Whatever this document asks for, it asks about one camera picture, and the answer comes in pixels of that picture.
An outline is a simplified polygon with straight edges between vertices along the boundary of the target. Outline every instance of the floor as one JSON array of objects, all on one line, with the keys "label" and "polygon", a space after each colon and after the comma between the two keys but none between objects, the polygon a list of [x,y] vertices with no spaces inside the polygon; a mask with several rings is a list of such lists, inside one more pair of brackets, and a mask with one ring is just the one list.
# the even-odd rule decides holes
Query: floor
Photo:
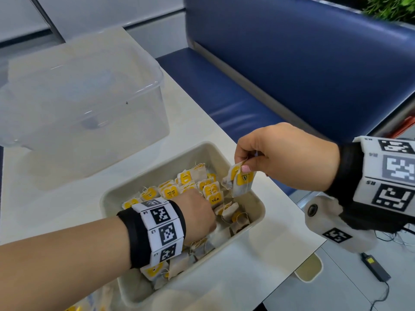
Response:
[{"label": "floor", "polygon": [[[295,192],[290,197],[298,203],[305,194]],[[383,233],[378,236],[388,240]],[[401,236],[406,243],[415,245],[415,236],[409,233],[401,233]],[[371,301],[385,293],[386,285],[373,276],[359,255],[329,241],[316,253],[323,261],[323,273],[310,284],[289,277],[264,301],[268,311],[369,311]],[[379,240],[368,254],[391,275],[389,297],[385,302],[376,303],[374,311],[412,310],[415,304],[415,246]]]}]

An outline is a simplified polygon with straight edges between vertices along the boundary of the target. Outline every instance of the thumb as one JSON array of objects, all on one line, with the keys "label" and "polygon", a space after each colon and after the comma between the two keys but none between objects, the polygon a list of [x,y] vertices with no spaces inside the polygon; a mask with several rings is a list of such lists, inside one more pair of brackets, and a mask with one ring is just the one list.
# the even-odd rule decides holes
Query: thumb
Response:
[{"label": "thumb", "polygon": [[262,171],[267,173],[269,159],[265,156],[257,156],[248,159],[241,167],[242,172]]}]

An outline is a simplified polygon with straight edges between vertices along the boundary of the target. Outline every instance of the right hand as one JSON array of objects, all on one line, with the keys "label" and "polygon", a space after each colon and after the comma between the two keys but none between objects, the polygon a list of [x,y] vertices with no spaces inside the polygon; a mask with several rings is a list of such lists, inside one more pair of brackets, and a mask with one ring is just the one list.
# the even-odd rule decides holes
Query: right hand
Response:
[{"label": "right hand", "polygon": [[215,230],[215,213],[210,202],[197,189],[190,189],[172,198],[172,201],[180,207],[186,222],[186,245],[199,241]]},{"label": "right hand", "polygon": [[295,189],[326,191],[339,168],[340,153],[335,143],[284,122],[241,137],[235,163],[245,159],[242,172],[262,171]]}]

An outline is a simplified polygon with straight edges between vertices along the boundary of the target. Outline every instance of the pink nail polish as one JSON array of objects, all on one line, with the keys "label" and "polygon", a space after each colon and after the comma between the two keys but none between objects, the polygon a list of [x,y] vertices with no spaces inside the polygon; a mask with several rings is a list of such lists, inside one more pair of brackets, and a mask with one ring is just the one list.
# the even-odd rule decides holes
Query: pink nail polish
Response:
[{"label": "pink nail polish", "polygon": [[243,173],[245,173],[245,172],[251,172],[251,168],[248,165],[242,165],[241,171]]}]

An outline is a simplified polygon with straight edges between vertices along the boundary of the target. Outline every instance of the green plant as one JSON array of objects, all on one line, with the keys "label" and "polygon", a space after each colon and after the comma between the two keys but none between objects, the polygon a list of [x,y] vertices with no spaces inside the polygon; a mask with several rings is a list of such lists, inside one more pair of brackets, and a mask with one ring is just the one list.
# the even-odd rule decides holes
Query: green plant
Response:
[{"label": "green plant", "polygon": [[367,0],[364,13],[388,21],[415,22],[415,0]]}]

